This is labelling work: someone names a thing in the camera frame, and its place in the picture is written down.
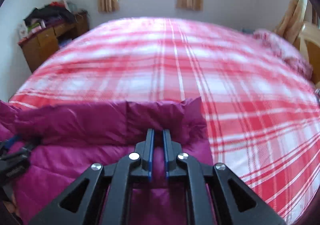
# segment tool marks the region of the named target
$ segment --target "plaid bedsheet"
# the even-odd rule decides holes
[[[320,108],[308,81],[252,37],[185,20],[112,21],[47,60],[11,104],[199,96],[214,163],[294,223],[320,185]]]

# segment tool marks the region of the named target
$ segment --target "chair backrest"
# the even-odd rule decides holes
[[[311,80],[317,88],[320,88],[320,29],[309,22],[305,22],[293,45],[312,65]]]

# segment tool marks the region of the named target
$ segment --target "wooden desk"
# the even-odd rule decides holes
[[[69,24],[60,21],[57,24],[47,26],[46,29],[20,43],[31,72],[34,72],[51,55],[59,50],[59,37],[65,35],[71,39],[75,39],[89,31],[86,12],[75,15],[75,18],[75,23]]]

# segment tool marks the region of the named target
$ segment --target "metal clamp mechanism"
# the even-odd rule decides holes
[[[169,130],[163,131],[163,141],[167,178],[185,186],[188,225],[285,225],[225,164],[199,163],[171,141]]]
[[[284,225],[285,222],[225,164],[199,163],[163,131],[165,172],[182,182],[188,225]],[[154,130],[119,162],[92,164],[29,225],[129,224],[133,183],[150,181]]]
[[[10,140],[0,144],[0,187],[24,174],[30,166],[29,157],[31,151],[41,142],[41,138],[35,138],[23,146],[19,151],[8,154],[10,147],[19,140],[14,136]]]
[[[117,163],[92,164],[29,224],[128,224],[133,183],[152,178],[154,130]]]

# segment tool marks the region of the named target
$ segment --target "silver screw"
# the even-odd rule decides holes
[[[217,163],[216,164],[216,169],[219,171],[224,171],[226,169],[226,165],[222,163]]]
[[[186,159],[188,159],[188,157],[189,157],[189,155],[188,155],[187,153],[180,153],[180,154],[178,154],[178,158],[179,158],[180,160],[186,160]]]
[[[102,165],[98,163],[91,165],[91,169],[94,171],[99,171],[101,168],[102,168]]]
[[[129,158],[130,158],[131,160],[138,160],[139,157],[140,157],[140,155],[139,155],[138,153],[131,153],[131,154],[129,155]]]

